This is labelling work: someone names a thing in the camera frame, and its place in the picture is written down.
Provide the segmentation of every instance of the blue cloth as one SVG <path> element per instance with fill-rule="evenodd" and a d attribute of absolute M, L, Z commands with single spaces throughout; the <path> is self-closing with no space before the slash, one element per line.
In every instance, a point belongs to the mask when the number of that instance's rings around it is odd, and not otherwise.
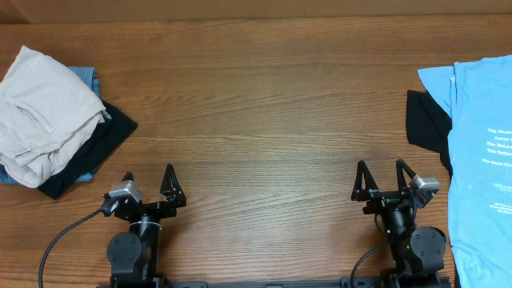
<path fill-rule="evenodd" d="M 68 67 L 71 71 L 75 72 L 76 75 L 80 77 L 81 80 L 84 81 L 88 87 L 96 93 L 98 97 L 100 97 L 100 89 L 99 89 L 99 80 L 96 79 L 96 69 L 93 67 Z M 78 177 L 77 182 L 89 182 L 93 179 L 94 173 L 96 173 L 96 169 L 93 169 L 89 173 L 85 173 L 82 176 Z M 0 165 L 0 184 L 18 184 L 16 180 L 12 179 L 11 176 L 8 175 L 6 169 L 3 165 Z"/>
<path fill-rule="evenodd" d="M 462 288 L 512 283 L 512 56 L 419 70 L 451 116 L 448 230 Z"/>

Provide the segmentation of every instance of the folded white shirt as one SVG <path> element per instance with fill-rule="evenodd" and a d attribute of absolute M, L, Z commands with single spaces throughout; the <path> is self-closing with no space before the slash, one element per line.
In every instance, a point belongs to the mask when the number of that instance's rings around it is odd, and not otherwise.
<path fill-rule="evenodd" d="M 104 121 L 104 109 L 73 71 L 22 47 L 0 83 L 0 163 L 25 186 L 43 184 Z"/>

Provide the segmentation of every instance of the wooden table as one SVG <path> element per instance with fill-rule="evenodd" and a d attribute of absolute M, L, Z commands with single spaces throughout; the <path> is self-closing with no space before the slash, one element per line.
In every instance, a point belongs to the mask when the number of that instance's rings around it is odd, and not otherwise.
<path fill-rule="evenodd" d="M 0 287 L 36 287 L 51 239 L 126 171 L 144 201 L 160 199 L 168 162 L 188 198 L 162 225 L 159 269 L 172 280 L 348 275 L 384 241 L 350 201 L 360 159 L 381 190 L 396 189 L 398 158 L 436 174 L 442 189 L 417 222 L 447 232 L 448 174 L 437 154 L 408 144 L 406 90 L 423 89 L 418 68 L 510 53 L 511 30 L 511 16 L 0 26 L 1 75 L 23 44 L 94 66 L 104 99 L 139 123 L 91 183 L 57 201 L 0 186 Z M 106 245 L 127 228 L 97 216 L 69 232 L 48 258 L 46 287 L 107 283 Z M 453 277 L 452 257 L 442 275 Z M 390 266 L 381 252 L 358 274 Z"/>

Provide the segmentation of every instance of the white fabric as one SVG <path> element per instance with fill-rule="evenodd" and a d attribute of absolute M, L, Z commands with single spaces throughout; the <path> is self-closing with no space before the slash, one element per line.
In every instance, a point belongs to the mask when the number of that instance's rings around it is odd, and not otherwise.
<path fill-rule="evenodd" d="M 0 83 L 0 163 L 25 186 L 43 184 L 90 138 L 104 109 L 73 71 L 23 46 Z"/>

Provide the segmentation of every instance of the black cloth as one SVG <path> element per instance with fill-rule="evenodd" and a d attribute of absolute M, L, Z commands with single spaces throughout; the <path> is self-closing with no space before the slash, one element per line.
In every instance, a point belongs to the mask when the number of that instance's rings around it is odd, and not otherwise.
<path fill-rule="evenodd" d="M 438 152 L 441 163 L 452 175 L 448 152 L 450 116 L 428 92 L 407 91 L 406 132 L 410 144 Z"/>
<path fill-rule="evenodd" d="M 66 168 L 51 176 L 38 190 L 57 199 L 73 185 L 80 175 L 98 167 L 108 156 L 137 129 L 137 123 L 118 108 L 103 101 L 111 119 L 96 126 L 91 137 L 78 149 Z"/>

